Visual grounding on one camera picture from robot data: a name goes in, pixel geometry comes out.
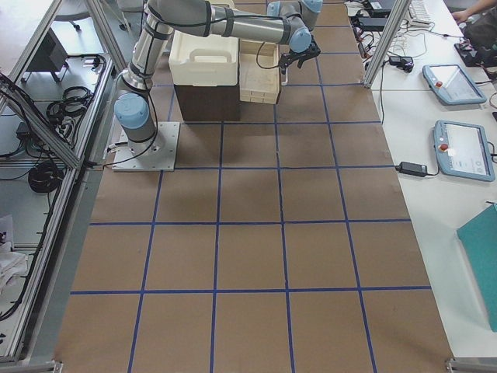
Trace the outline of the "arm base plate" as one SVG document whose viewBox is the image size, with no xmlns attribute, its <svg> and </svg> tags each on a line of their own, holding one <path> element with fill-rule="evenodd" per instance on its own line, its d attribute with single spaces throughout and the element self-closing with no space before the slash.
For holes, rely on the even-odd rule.
<svg viewBox="0 0 497 373">
<path fill-rule="evenodd" d="M 125 145 L 116 147 L 112 170 L 116 172 L 173 172 L 176 164 L 176 151 L 179 140 L 180 122 L 158 122 L 158 134 L 153 141 L 144 143 L 129 142 L 124 129 L 119 142 Z"/>
</svg>

